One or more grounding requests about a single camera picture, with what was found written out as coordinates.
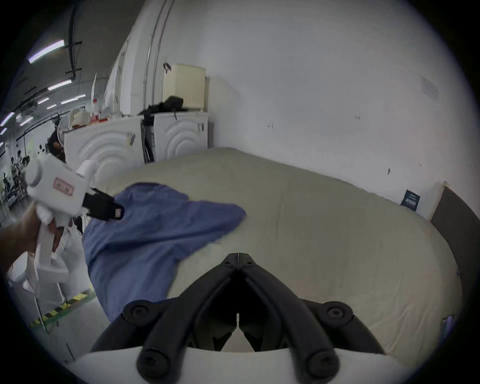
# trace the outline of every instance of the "paper sign on wall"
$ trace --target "paper sign on wall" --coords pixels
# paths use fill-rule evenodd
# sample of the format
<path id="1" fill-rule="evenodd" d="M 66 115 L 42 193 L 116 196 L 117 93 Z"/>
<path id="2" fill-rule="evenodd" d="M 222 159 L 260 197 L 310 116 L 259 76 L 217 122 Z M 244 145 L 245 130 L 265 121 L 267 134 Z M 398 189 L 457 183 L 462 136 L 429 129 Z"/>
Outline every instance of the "paper sign on wall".
<path id="1" fill-rule="evenodd" d="M 419 201 L 420 196 L 418 196 L 416 193 L 413 193 L 412 191 L 407 190 L 400 205 L 410 208 L 412 211 L 416 211 Z"/>

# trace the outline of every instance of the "white wall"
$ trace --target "white wall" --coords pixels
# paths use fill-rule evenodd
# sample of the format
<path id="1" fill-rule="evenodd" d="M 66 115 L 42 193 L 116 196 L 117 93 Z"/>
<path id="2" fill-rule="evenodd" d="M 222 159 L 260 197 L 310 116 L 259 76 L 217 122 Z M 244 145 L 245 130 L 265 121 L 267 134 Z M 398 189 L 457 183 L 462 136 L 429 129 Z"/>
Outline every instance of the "white wall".
<path id="1" fill-rule="evenodd" d="M 406 3 L 176 0 L 165 34 L 161 57 L 207 68 L 215 145 L 396 203 L 410 189 L 424 217 L 446 180 L 480 216 L 475 100 L 448 48 Z M 439 103 L 422 93 L 421 76 Z"/>

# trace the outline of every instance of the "pipe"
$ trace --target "pipe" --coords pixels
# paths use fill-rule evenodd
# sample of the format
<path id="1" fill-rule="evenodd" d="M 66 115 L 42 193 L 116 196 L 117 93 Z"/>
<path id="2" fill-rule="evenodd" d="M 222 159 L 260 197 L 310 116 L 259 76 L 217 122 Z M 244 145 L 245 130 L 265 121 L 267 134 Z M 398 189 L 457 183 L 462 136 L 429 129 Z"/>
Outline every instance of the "pipe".
<path id="1" fill-rule="evenodd" d="M 156 47 L 156 55 L 155 55 L 155 68 L 154 68 L 154 71 L 153 71 L 153 84 L 152 84 L 152 105 L 154 103 L 154 94 L 155 94 L 155 77 L 156 77 L 156 64 L 158 63 L 158 53 L 160 52 L 160 44 L 162 43 L 162 37 L 163 37 L 163 31 L 165 31 L 165 25 L 167 24 L 167 20 L 168 20 L 168 15 L 170 15 L 170 11 L 172 9 L 172 6 L 173 6 L 173 3 L 175 2 L 175 0 L 172 1 L 172 3 L 170 4 L 170 8 L 168 9 L 168 12 L 167 12 L 167 16 L 165 18 L 165 21 L 163 22 L 163 27 L 162 27 L 162 33 L 160 34 L 160 39 L 158 41 L 158 45 Z"/>
<path id="2" fill-rule="evenodd" d="M 165 0 L 163 2 L 162 8 L 160 8 L 160 13 L 158 14 L 158 17 L 156 18 L 155 27 L 153 28 L 152 39 L 150 40 L 150 45 L 148 46 L 147 62 L 145 63 L 145 77 L 144 77 L 144 109 L 145 109 L 145 98 L 146 98 L 146 92 L 147 92 L 147 88 L 146 88 L 147 87 L 147 73 L 148 73 L 148 62 L 150 60 L 150 51 L 152 50 L 153 37 L 155 35 L 156 26 L 158 25 L 158 21 L 160 20 L 160 16 L 162 14 L 163 7 L 165 7 L 166 2 L 167 2 L 167 0 Z"/>
<path id="3" fill-rule="evenodd" d="M 73 25 L 75 24 L 75 14 L 77 13 L 78 3 L 76 2 L 72 8 L 70 15 L 70 24 L 68 26 L 68 53 L 70 55 L 70 66 L 72 67 L 72 81 L 75 80 L 77 72 L 75 69 L 75 52 L 73 46 Z"/>

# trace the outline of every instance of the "finger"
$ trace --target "finger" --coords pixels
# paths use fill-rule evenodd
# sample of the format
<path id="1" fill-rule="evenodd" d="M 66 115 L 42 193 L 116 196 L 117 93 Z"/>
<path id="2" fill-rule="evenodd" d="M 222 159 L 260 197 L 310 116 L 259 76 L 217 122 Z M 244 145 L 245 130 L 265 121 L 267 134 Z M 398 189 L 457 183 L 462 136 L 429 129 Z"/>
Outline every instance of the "finger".
<path id="1" fill-rule="evenodd" d="M 52 251 L 55 252 L 60 244 L 60 239 L 63 235 L 63 227 L 57 228 L 55 231 L 55 237 L 53 239 Z"/>

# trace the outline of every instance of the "mattress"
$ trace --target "mattress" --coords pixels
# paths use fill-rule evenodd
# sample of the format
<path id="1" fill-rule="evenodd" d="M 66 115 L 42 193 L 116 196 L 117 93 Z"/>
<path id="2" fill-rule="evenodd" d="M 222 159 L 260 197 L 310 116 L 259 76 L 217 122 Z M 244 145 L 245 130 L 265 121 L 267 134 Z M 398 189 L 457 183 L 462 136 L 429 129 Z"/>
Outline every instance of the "mattress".
<path id="1" fill-rule="evenodd" d="M 231 252 L 246 252 L 298 297 L 342 301 L 406 366 L 436 348 L 462 302 L 457 265 L 435 227 L 351 184 L 228 148 L 146 165 L 100 188 L 166 184 L 193 200 L 234 203 L 240 226 L 178 266 L 178 296 Z"/>

